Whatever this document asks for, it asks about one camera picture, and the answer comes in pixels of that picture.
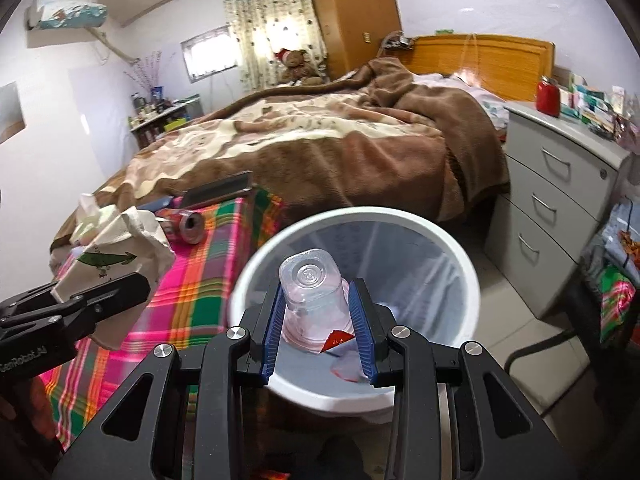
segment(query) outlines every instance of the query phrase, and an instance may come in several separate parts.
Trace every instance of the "bed headboard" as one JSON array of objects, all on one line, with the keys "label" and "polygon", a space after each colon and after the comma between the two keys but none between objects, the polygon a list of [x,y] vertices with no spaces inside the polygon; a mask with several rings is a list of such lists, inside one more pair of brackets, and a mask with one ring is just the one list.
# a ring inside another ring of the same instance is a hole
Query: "bed headboard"
[{"label": "bed headboard", "polygon": [[476,72],[478,59],[477,75],[483,88],[506,100],[535,101],[540,78],[551,76],[554,51],[553,43],[529,38],[476,34],[474,39],[473,35],[444,34],[415,38],[413,50],[388,50],[387,53],[398,57],[417,74],[450,75],[463,66]]}]

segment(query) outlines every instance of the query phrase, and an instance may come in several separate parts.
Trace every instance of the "bed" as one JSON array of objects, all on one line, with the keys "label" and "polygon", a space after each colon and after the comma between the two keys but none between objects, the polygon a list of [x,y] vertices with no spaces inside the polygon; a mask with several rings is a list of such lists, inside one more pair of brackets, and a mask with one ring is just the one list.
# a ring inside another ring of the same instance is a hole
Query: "bed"
[{"label": "bed", "polygon": [[[242,170],[283,198],[286,222],[336,207],[379,205],[443,222],[505,190],[492,122],[468,92],[414,84],[472,73],[506,100],[532,100],[550,75],[551,43],[509,36],[427,36],[351,78],[245,96],[141,150],[95,193],[120,210]],[[51,249],[68,244],[75,217]]]}]

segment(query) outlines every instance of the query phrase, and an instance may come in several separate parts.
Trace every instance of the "drawer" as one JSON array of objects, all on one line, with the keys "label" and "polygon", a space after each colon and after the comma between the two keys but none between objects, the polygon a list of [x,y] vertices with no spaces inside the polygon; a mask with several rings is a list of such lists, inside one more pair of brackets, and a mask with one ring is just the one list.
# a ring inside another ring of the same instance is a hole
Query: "drawer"
[{"label": "drawer", "polygon": [[544,229],[574,261],[596,231],[595,218],[517,160],[507,157],[509,200]]},{"label": "drawer", "polygon": [[596,219],[601,218],[618,176],[616,170],[562,135],[511,114],[507,154],[561,189]]},{"label": "drawer", "polygon": [[484,252],[537,318],[552,306],[574,261],[531,218],[499,196]]}]

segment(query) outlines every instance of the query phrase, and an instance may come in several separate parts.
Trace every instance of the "white trash can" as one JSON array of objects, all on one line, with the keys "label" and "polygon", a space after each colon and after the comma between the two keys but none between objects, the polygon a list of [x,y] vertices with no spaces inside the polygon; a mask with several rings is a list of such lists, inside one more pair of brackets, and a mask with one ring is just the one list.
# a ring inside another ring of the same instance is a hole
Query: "white trash can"
[{"label": "white trash can", "polygon": [[[460,347],[478,323],[480,288],[460,245],[419,216],[383,207],[351,207],[315,215],[279,232],[251,257],[230,301],[230,323],[261,303],[280,264],[309,249],[324,249],[343,278],[363,278],[375,303],[429,341]],[[390,420],[393,388],[374,388],[335,376],[335,357],[298,350],[282,339],[268,388],[325,416]]]}]

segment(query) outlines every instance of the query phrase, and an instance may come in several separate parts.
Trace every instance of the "stuffed toy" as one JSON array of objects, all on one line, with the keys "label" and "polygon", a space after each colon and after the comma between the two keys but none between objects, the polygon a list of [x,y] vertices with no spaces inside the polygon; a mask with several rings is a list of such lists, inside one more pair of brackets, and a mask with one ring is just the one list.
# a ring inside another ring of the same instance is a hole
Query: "stuffed toy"
[{"label": "stuffed toy", "polygon": [[305,54],[306,50],[287,50],[286,48],[275,54],[275,57],[286,67],[278,80],[281,84],[295,84],[297,81],[306,86],[322,84],[322,78],[316,69],[306,62]]}]

